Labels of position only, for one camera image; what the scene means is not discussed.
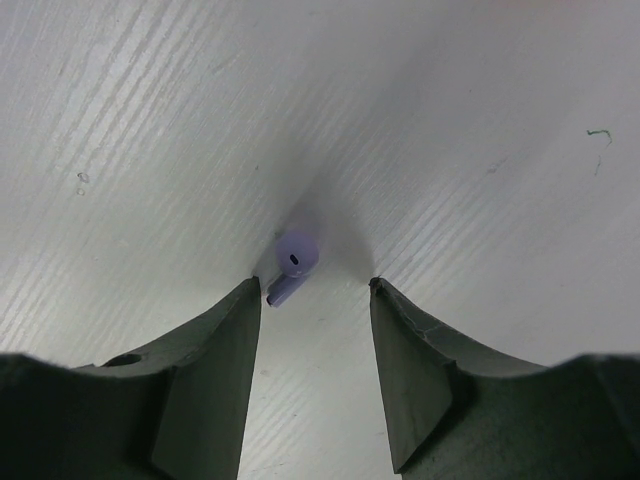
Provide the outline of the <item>purple earbud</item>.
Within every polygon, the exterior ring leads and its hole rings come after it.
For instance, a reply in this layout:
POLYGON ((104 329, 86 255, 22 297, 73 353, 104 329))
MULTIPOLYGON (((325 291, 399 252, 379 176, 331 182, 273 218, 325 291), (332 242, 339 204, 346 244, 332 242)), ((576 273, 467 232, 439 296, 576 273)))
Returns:
POLYGON ((309 278, 319 262, 320 250, 312 235, 290 230, 276 241, 275 256, 279 275, 269 285, 266 301, 278 308, 309 278))

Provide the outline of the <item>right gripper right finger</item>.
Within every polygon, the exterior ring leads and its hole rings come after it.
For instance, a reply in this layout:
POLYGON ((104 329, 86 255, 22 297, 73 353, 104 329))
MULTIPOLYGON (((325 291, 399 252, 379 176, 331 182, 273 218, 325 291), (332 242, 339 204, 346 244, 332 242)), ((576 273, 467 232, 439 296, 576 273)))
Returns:
POLYGON ((370 282, 387 435, 404 479, 635 479, 639 358, 518 359, 370 282))

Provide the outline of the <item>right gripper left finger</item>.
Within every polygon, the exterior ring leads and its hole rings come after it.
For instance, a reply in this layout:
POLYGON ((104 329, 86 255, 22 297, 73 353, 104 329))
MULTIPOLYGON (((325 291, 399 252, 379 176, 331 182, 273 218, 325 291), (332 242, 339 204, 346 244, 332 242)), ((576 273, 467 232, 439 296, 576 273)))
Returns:
POLYGON ((234 479, 261 321, 256 278, 101 366, 1 358, 5 479, 234 479))

